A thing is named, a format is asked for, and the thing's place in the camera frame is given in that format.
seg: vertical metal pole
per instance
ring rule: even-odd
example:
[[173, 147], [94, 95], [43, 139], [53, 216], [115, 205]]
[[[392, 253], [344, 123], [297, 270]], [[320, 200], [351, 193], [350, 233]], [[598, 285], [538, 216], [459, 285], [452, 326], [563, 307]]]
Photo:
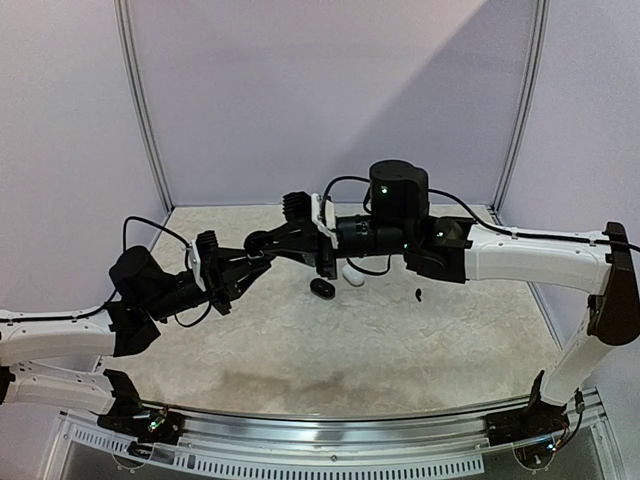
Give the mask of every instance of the vertical metal pole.
[[498, 182], [498, 187], [493, 196], [491, 208], [500, 214], [504, 201], [509, 189], [509, 183], [513, 175], [516, 159], [520, 151], [520, 145], [524, 137], [527, 117], [531, 110], [531, 102], [533, 99], [533, 91], [536, 83], [536, 77], [540, 67], [540, 58], [542, 55], [542, 44], [544, 41], [544, 31], [547, 24], [547, 15], [549, 11], [549, 0], [532, 0], [536, 2], [535, 19], [531, 30], [531, 40], [529, 42], [529, 54], [527, 57], [527, 65], [525, 68], [522, 88], [520, 90], [520, 102], [518, 108], [518, 116], [511, 133], [509, 142], [509, 150], [505, 160], [504, 169]]
[[131, 97], [133, 106], [138, 117], [138, 125], [140, 126], [140, 134], [147, 152], [147, 159], [153, 175], [153, 180], [158, 189], [162, 206], [167, 213], [173, 210], [174, 204], [169, 191], [169, 184], [165, 174], [158, 146], [156, 144], [149, 111], [147, 109], [147, 101], [144, 95], [144, 88], [140, 71], [138, 68], [138, 58], [136, 55], [135, 44], [133, 41], [133, 29], [131, 26], [131, 14], [129, 11], [128, 0], [114, 0], [116, 8], [116, 19], [118, 21], [118, 29], [120, 32], [120, 43], [122, 44], [122, 53], [124, 56], [124, 64], [129, 78], [129, 86], [131, 87]]

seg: vent grille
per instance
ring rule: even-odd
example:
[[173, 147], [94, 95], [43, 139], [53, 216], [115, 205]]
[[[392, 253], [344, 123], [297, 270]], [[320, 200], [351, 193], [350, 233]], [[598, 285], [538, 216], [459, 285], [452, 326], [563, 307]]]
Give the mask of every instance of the vent grille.
[[73, 441], [87, 445], [88, 447], [98, 448], [106, 452], [122, 453], [127, 455], [129, 441], [110, 434], [98, 432], [84, 427], [75, 426], [72, 435]]
[[[110, 432], [105, 433], [75, 425], [72, 439], [108, 453], [129, 456], [127, 447], [130, 439], [112, 435]], [[157, 463], [157, 465], [230, 480], [444, 480], [484, 473], [484, 463], [480, 454], [451, 460], [411, 463], [410, 465], [353, 467], [289, 467], [283, 465], [278, 467], [272, 464], [229, 461], [176, 450], [173, 464]]]
[[173, 466], [216, 478], [249, 480], [444, 480], [484, 473], [481, 455], [393, 467], [260, 467], [201, 455], [179, 454]]

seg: black cable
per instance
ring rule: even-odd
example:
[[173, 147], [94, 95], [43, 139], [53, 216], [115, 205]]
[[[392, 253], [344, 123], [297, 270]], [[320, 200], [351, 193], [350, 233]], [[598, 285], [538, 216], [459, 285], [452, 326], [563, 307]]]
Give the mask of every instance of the black cable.
[[189, 324], [181, 323], [180, 320], [178, 320], [178, 315], [174, 315], [173, 317], [176, 319], [176, 323], [178, 325], [180, 325], [181, 327], [183, 327], [183, 328], [191, 328], [191, 327], [195, 327], [202, 320], [204, 320], [205, 317], [207, 315], [209, 315], [210, 312], [211, 312], [211, 302], [209, 302], [209, 305], [207, 305], [207, 309], [204, 311], [204, 313], [202, 315], [200, 315], [200, 317], [197, 320], [195, 320], [194, 322], [191, 322]]
[[368, 178], [356, 177], [355, 175], [342, 175], [341, 177], [336, 177], [331, 180], [325, 187], [324, 193], [322, 194], [322, 200], [320, 201], [320, 217], [322, 219], [322, 223], [324, 223], [325, 226], [327, 225], [325, 210], [327, 207], [327, 198], [329, 197], [329, 193], [331, 192], [331, 187], [343, 180], [355, 180], [357, 182], [371, 183]]
[[578, 417], [578, 423], [576, 423], [576, 426], [571, 432], [571, 435], [569, 435], [569, 438], [567, 438], [566, 440], [563, 440], [562, 443], [558, 445], [558, 447], [556, 447], [556, 452], [559, 452], [560, 450], [562, 450], [564, 446], [567, 445], [571, 440], [573, 440], [573, 437], [575, 437], [578, 434], [578, 430], [580, 430], [580, 425], [582, 425], [583, 414], [584, 412], [580, 412], [580, 416]]
[[116, 290], [114, 290], [111, 295], [109, 295], [109, 298], [107, 298], [104, 302], [102, 302], [102, 305], [100, 305], [99, 307], [94, 308], [93, 310], [90, 310], [88, 312], [82, 313], [80, 315], [60, 315], [57, 317], [18, 317], [18, 318], [14, 318], [14, 319], [10, 319], [10, 318], [0, 318], [0, 323], [21, 323], [21, 322], [50, 322], [52, 320], [78, 320], [78, 319], [84, 319], [84, 318], [89, 318], [93, 315], [95, 315], [98, 312], [101, 312], [102, 310], [104, 310], [107, 307], [107, 304], [109, 304], [113, 298], [116, 296], [116, 293], [118, 293]]
[[[464, 208], [466, 212], [469, 215], [471, 215], [473, 219], [476, 222], [478, 222], [480, 225], [482, 225], [484, 228], [491, 230], [493, 232], [500, 233], [502, 235], [509, 235], [510, 237], [513, 236], [517, 238], [532, 238], [532, 239], [538, 239], [538, 240], [557, 240], [561, 242], [572, 242], [572, 243], [582, 243], [582, 244], [591, 243], [591, 239], [585, 238], [585, 237], [569, 237], [566, 235], [554, 235], [554, 234], [547, 234], [547, 233], [512, 232], [505, 228], [500, 228], [500, 227], [497, 227], [496, 225], [491, 225], [490, 223], [485, 222], [478, 216], [477, 213], [475, 213], [471, 209], [471, 207], [469, 207], [469, 205], [467, 205], [463, 200], [461, 200], [460, 198], [456, 197], [455, 195], [449, 192], [443, 192], [442, 190], [434, 190], [430, 188], [429, 193], [450, 198], [454, 202], [458, 203], [462, 208]], [[615, 240], [603, 240], [603, 239], [595, 240], [594, 243], [596, 245], [610, 245], [610, 246], [625, 247], [631, 250], [635, 250], [636, 252], [640, 252], [640, 247], [638, 247], [637, 245], [633, 245], [631, 243], [617, 242]]]
[[584, 395], [580, 390], [576, 390], [573, 400], [576, 404], [576, 412], [578, 412], [578, 414], [580, 415], [578, 417], [578, 423], [576, 424], [576, 427], [573, 429], [573, 432], [571, 432], [571, 435], [569, 435], [569, 438], [567, 438], [560, 445], [558, 445], [558, 447], [555, 450], [556, 452], [559, 450], [562, 450], [567, 443], [573, 440], [573, 437], [575, 437], [578, 434], [578, 430], [580, 430], [580, 425], [582, 425], [582, 415], [584, 414], [586, 407], [584, 403]]
[[178, 235], [173, 230], [165, 226], [162, 226], [159, 223], [152, 222], [151, 220], [148, 220], [146, 218], [138, 217], [136, 215], [131, 215], [130, 217], [127, 217], [125, 219], [124, 224], [122, 225], [122, 251], [123, 252], [127, 249], [127, 227], [129, 226], [129, 222], [140, 222], [140, 223], [149, 225], [151, 227], [157, 228], [161, 232], [164, 232], [167, 235], [171, 235], [176, 240], [179, 240], [180, 242], [182, 242], [185, 248], [189, 249], [189, 242], [187, 242], [182, 236]]
[[387, 268], [382, 272], [373, 272], [371, 270], [366, 270], [362, 267], [359, 267], [358, 265], [353, 263], [350, 258], [347, 258], [347, 263], [356, 272], [360, 272], [363, 275], [371, 275], [372, 277], [382, 277], [383, 275], [386, 275], [387, 273], [389, 273], [389, 271], [391, 270], [391, 255], [387, 257]]

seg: white enclosure wall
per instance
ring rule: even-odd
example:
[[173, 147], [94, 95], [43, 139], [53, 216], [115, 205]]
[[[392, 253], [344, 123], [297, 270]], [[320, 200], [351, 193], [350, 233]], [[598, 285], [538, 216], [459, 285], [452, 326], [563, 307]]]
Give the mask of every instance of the white enclosure wall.
[[[177, 205], [275, 203], [381, 158], [490, 203], [534, 0], [141, 0], [131, 16]], [[360, 200], [360, 189], [336, 188]]]
[[[0, 308], [14, 311], [100, 304], [123, 219], [164, 219], [111, 2], [2, 2], [0, 205]], [[0, 478], [36, 478], [56, 413], [0, 408]]]
[[[531, 115], [503, 210], [507, 223], [590, 230], [622, 222], [640, 243], [640, 3], [551, 2]], [[636, 268], [640, 256], [634, 257]], [[564, 341], [582, 294], [541, 289]], [[614, 351], [593, 381], [629, 478], [640, 478], [640, 344]]]

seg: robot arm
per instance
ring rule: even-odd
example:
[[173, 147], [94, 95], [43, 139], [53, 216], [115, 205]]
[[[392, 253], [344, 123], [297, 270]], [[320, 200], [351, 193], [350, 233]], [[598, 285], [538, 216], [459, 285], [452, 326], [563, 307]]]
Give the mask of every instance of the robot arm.
[[[189, 251], [191, 269], [184, 272], [166, 273], [146, 248], [129, 248], [109, 272], [121, 300], [95, 315], [47, 314], [42, 321], [41, 315], [1, 312], [0, 402], [84, 408], [97, 413], [103, 427], [147, 438], [152, 432], [153, 441], [173, 443], [182, 420], [166, 410], [145, 411], [125, 374], [78, 377], [29, 362], [140, 353], [160, 335], [156, 321], [203, 303], [222, 315], [230, 313], [231, 302], [276, 257], [335, 279], [339, 258], [397, 254], [408, 270], [436, 280], [521, 280], [589, 293], [583, 322], [557, 361], [535, 379], [529, 406], [511, 416], [487, 418], [492, 444], [551, 433], [559, 422], [568, 423], [566, 403], [584, 379], [614, 346], [640, 335], [640, 300], [622, 225], [565, 234], [492, 227], [477, 218], [432, 217], [428, 194], [437, 191], [429, 190], [424, 170], [387, 160], [369, 173], [368, 215], [338, 217], [326, 193], [323, 198], [294, 192], [284, 197], [286, 222], [250, 234], [243, 249], [219, 247], [213, 231], [198, 235]], [[157, 428], [158, 423], [164, 426]]]

